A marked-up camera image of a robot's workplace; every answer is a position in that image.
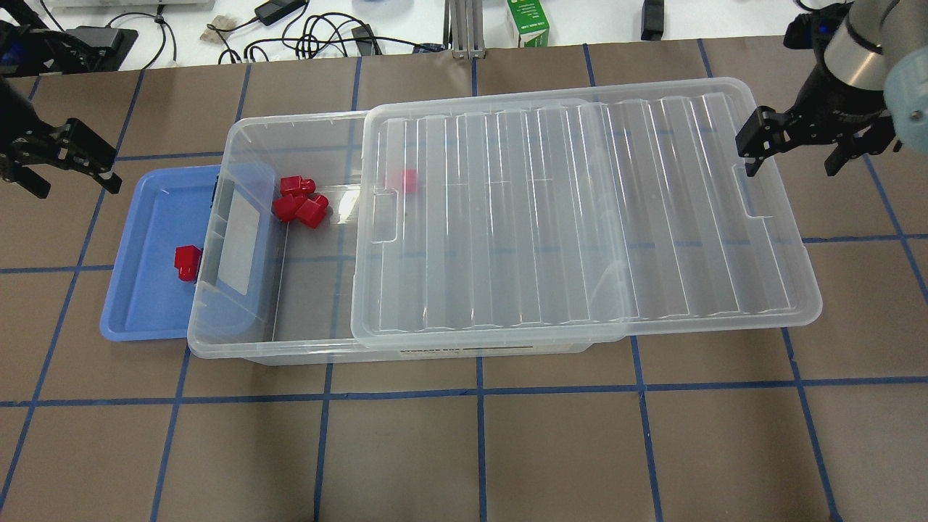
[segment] plastic lid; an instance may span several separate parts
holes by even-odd
[[[730,78],[381,106],[365,120],[352,332],[397,349],[805,324],[779,172],[747,178]]]

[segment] clear plastic box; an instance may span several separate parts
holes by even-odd
[[[423,359],[808,323],[821,298],[779,172],[748,178],[735,151],[753,107],[718,78],[243,120],[190,347]],[[319,229],[270,210],[294,175],[331,201]]]

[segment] blue plastic tray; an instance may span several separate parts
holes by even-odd
[[[100,332],[111,341],[187,337],[191,282],[177,278],[174,249],[203,248],[219,165],[149,172],[135,186]]]

